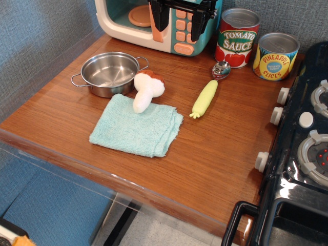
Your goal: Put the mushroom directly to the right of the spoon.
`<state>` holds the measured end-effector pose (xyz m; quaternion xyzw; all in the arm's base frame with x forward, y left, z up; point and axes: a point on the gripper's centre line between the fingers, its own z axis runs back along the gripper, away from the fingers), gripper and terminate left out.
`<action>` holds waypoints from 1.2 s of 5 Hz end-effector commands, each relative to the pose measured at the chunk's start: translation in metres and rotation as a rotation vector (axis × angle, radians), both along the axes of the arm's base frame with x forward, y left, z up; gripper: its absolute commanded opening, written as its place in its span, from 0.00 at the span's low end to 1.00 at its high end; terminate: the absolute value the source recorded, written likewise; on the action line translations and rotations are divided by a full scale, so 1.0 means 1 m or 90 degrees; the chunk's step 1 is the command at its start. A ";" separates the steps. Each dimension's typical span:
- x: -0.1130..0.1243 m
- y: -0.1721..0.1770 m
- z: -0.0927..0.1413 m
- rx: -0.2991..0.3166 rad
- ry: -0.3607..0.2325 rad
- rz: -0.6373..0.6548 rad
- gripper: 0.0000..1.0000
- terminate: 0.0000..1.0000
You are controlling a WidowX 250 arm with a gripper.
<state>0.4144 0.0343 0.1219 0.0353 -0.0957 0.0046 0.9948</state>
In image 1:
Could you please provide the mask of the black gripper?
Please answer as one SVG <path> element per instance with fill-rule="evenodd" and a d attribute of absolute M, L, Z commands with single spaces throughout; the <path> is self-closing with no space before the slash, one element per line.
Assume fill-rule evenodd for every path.
<path fill-rule="evenodd" d="M 191 41 L 196 42 L 204 33 L 210 18 L 217 14 L 216 1 L 148 1 L 159 32 L 169 24 L 170 8 L 193 13 Z"/>

